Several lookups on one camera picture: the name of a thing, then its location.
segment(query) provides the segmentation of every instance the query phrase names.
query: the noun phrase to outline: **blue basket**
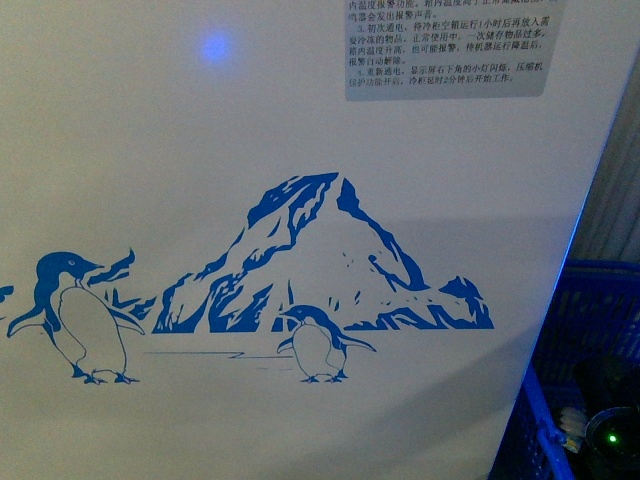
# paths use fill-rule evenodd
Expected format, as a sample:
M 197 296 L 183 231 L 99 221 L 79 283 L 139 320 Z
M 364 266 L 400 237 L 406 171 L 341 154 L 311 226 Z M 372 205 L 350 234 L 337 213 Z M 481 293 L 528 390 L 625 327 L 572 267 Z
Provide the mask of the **blue basket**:
M 490 480 L 574 480 L 550 409 L 584 407 L 573 366 L 602 354 L 640 361 L 640 265 L 568 262 Z

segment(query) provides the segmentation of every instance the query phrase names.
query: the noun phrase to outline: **blue mountain graphic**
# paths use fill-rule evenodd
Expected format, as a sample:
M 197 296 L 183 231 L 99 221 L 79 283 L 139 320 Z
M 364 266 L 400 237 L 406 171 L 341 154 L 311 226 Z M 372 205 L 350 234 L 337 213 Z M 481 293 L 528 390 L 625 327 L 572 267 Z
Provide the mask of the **blue mountain graphic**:
M 342 245 L 327 230 L 336 219 L 357 242 Z M 318 270 L 310 257 L 319 255 L 309 245 L 318 239 L 326 247 L 322 270 L 335 282 L 324 272 L 309 288 Z M 338 288 L 344 279 L 347 286 Z M 493 328 L 473 283 L 456 277 L 431 288 L 394 236 L 362 210 L 351 182 L 325 173 L 293 177 L 267 191 L 226 252 L 164 292 L 153 332 L 192 333 L 204 318 L 214 333 L 291 331 L 296 324 L 279 313 L 296 303 L 331 312 L 344 330 Z

